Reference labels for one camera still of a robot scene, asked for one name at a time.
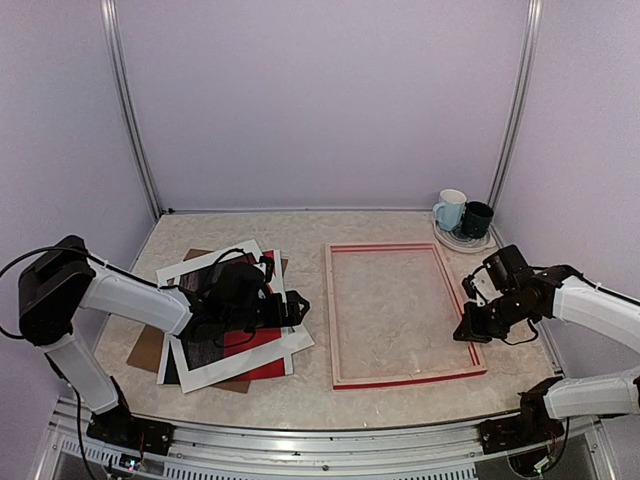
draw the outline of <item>white wall panel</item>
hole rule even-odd
[[[118,3],[145,149],[176,209],[488,196],[526,0]]]
[[[97,1],[0,7],[0,267],[68,234],[125,268],[153,219],[133,163]],[[18,332],[17,280],[2,278],[0,323]],[[78,315],[89,345],[104,315]],[[0,479],[24,479],[58,393],[41,351],[0,336]]]
[[[640,298],[640,3],[544,3],[500,232],[532,264],[569,263]],[[550,322],[569,375],[631,368],[640,355]],[[622,479],[638,478],[640,421],[609,421]]]

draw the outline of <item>tabletop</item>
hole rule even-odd
[[[159,268],[180,262],[191,248],[217,250],[256,239],[263,250],[289,259],[287,289],[309,299],[304,323],[315,345],[293,356],[294,373],[254,381],[246,394],[203,388],[182,394],[156,384],[153,373],[126,360],[143,325],[111,316],[95,355],[122,388],[134,413],[206,424],[270,429],[362,429],[450,422],[518,408],[518,392],[553,376],[538,340],[518,346],[482,345],[487,373],[421,385],[334,391],[324,267],[326,243],[436,242],[429,212],[259,212],[164,215],[152,232],[134,273],[156,280]],[[456,282],[490,254],[466,255],[446,248]],[[527,338],[526,325],[510,340]]]

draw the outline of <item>white mug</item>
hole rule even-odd
[[[440,201],[433,206],[433,217],[438,226],[445,232],[450,232],[458,226],[462,219],[467,196],[460,190],[447,188],[440,192]]]

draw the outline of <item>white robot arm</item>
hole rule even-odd
[[[216,340],[233,330],[300,325],[310,308],[296,291],[284,296],[269,291],[274,264],[267,257],[259,265],[224,266],[217,263],[220,257],[205,285],[192,292],[158,287],[113,267],[89,253],[76,236],[35,252],[40,251],[46,253],[19,279],[22,338],[42,349],[53,369],[82,396],[93,413],[87,435],[125,448],[137,450],[144,438],[146,451],[166,455],[173,426],[131,415],[118,384],[73,332],[78,308],[120,315],[194,342]],[[234,252],[244,255],[232,249],[223,257]]]
[[[486,269],[502,296],[479,306],[473,283]],[[463,281],[465,304],[454,340],[505,340],[512,325],[542,318],[582,325],[640,353],[640,302],[596,285],[568,265],[531,267],[515,245],[500,249]],[[640,366],[581,379],[548,378],[522,394],[520,414],[480,424],[485,453],[538,443],[564,433],[560,420],[578,415],[640,414]]]
[[[605,293],[572,276],[553,301],[553,316],[617,340],[640,353],[640,306]],[[640,366],[623,372],[565,379],[544,397],[549,417],[640,414]]]

